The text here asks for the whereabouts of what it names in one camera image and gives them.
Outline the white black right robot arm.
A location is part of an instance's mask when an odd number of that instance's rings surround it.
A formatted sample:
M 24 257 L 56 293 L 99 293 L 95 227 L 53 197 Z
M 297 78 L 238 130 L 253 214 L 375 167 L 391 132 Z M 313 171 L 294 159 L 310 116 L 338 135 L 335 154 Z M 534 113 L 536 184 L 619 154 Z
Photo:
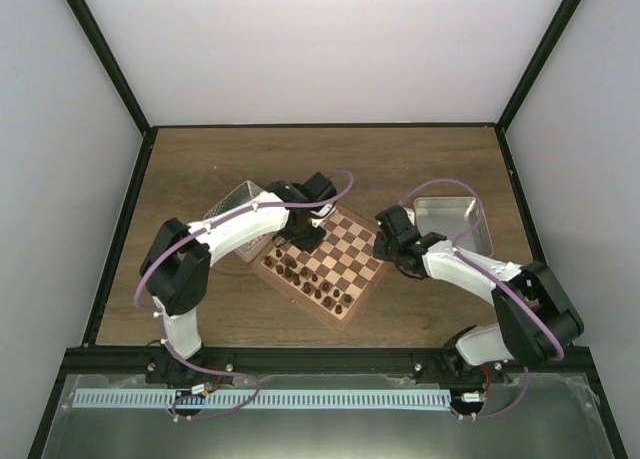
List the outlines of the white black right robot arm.
M 472 253 L 446 236 L 423 235 L 413 213 L 394 205 L 376 215 L 374 257 L 406 277 L 452 284 L 494 307 L 497 322 L 470 326 L 443 346 L 444 368 L 458 382 L 480 366 L 515 361 L 539 369 L 560 361 L 584 333 L 584 322 L 552 269 L 543 262 L 501 262 Z

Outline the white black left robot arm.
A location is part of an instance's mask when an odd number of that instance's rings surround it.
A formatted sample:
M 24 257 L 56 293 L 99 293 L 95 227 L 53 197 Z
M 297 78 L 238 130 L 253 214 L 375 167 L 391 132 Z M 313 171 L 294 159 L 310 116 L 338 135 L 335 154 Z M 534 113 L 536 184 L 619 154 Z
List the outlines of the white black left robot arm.
M 170 372 L 191 383 L 204 367 L 197 308 L 204 299 L 210 269 L 223 257 L 260 236 L 274 234 L 311 252 L 322 242 L 324 219 L 349 190 L 338 191 L 331 178 L 317 172 L 303 183 L 279 180 L 256 196 L 218 215 L 162 224 L 140 267 L 135 307 L 161 321 L 161 344 L 171 358 Z

